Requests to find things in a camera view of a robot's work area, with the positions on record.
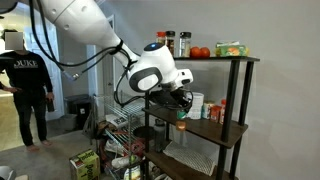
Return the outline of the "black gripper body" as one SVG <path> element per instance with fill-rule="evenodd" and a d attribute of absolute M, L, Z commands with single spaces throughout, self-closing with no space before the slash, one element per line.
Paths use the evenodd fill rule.
<path fill-rule="evenodd" d="M 149 100 L 171 110 L 188 111 L 192 107 L 193 94 L 190 90 L 180 87 L 174 91 L 152 91 L 149 94 Z"/>

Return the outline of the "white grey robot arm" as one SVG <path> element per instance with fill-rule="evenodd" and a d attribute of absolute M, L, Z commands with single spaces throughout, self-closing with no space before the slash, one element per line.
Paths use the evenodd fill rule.
<path fill-rule="evenodd" d="M 74 40 L 107 49 L 124 66 L 130 88 L 148 93 L 154 103 L 189 110 L 193 97 L 183 86 L 193 81 L 188 69 L 178 69 L 167 46 L 147 45 L 138 55 L 117 36 L 94 0 L 18 0 L 36 10 Z"/>

